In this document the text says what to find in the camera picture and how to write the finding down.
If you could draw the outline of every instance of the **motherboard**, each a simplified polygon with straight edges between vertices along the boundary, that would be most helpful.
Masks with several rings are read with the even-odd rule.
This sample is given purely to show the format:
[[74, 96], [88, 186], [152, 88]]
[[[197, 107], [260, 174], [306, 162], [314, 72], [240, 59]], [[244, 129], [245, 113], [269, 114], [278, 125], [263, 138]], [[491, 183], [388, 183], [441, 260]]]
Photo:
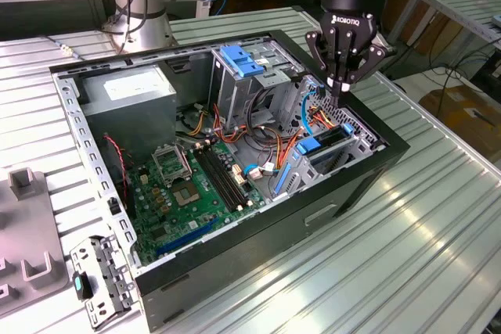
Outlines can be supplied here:
[[135, 249], [143, 264], [265, 205], [252, 182], [237, 181], [240, 166], [223, 142], [201, 149], [168, 148], [128, 172]]

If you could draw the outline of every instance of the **green circuit board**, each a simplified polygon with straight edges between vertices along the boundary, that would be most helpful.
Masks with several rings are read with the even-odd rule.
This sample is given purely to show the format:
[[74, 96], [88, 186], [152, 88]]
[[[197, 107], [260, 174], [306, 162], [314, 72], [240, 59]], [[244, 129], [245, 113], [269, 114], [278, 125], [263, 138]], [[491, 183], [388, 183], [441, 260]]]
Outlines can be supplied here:
[[[222, 166], [231, 167], [236, 163], [224, 143], [218, 142], [211, 149]], [[196, 231], [209, 227], [212, 232], [265, 205], [259, 191], [248, 183], [247, 190], [240, 187], [240, 191], [252, 204], [243, 207], [241, 211], [231, 212], [192, 151], [187, 151], [185, 155], [193, 174], [189, 180], [179, 179], [171, 187], [165, 186], [153, 158], [128, 172], [135, 202], [135, 217], [132, 218], [132, 225], [138, 236], [135, 250], [143, 265], [157, 260], [158, 250], [166, 244], [184, 239], [183, 236], [188, 234], [195, 235]], [[182, 166], [175, 153], [159, 158], [158, 162], [164, 173], [174, 172]], [[227, 168], [226, 173], [232, 177], [230, 168]]]

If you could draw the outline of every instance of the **gray plastic holder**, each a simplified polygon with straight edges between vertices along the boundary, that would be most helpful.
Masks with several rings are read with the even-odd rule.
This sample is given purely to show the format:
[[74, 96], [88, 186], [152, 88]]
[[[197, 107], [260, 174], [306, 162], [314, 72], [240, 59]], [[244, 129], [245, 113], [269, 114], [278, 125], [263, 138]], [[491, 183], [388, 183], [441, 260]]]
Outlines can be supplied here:
[[68, 279], [44, 174], [10, 171], [0, 181], [0, 317]]

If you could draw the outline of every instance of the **aluminum table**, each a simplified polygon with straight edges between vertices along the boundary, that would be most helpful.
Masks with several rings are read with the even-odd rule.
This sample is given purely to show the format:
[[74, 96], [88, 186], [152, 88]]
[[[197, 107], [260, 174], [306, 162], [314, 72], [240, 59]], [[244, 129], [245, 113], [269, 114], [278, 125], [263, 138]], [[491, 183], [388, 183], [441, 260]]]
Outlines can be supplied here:
[[486, 42], [499, 41], [493, 45], [501, 48], [501, 28], [491, 22], [493, 16], [501, 15], [501, 0], [409, 0], [395, 27], [388, 35], [388, 42], [396, 42], [405, 23], [413, 14], [418, 1], [425, 2], [430, 6], [430, 9], [409, 39], [408, 43], [410, 45], [421, 35], [433, 15], [440, 12], [470, 32], [469, 37], [465, 39], [458, 51], [464, 52], [467, 50], [467, 46], [472, 42], [475, 35]]
[[[172, 23], [181, 43], [280, 28], [306, 48], [315, 21], [290, 8]], [[98, 32], [54, 37], [86, 59]], [[47, 175], [63, 252], [106, 235], [48, 66], [50, 41], [0, 42], [0, 171]], [[384, 76], [355, 94], [411, 149], [332, 224], [164, 328], [190, 332], [481, 332], [501, 306], [501, 174]], [[67, 259], [68, 273], [72, 275]], [[0, 320], [1, 333], [91, 332], [71, 284]], [[137, 304], [106, 334], [146, 333]]]

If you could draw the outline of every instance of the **cardboard box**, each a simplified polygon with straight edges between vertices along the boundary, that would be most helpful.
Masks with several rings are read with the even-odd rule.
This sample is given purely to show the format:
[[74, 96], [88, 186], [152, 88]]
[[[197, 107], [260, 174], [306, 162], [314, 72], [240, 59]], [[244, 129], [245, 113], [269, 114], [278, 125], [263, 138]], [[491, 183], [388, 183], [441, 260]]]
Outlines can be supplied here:
[[[437, 113], [441, 89], [420, 100], [429, 113]], [[482, 156], [495, 163], [501, 159], [501, 110], [472, 89], [456, 86], [445, 90], [440, 121]]]

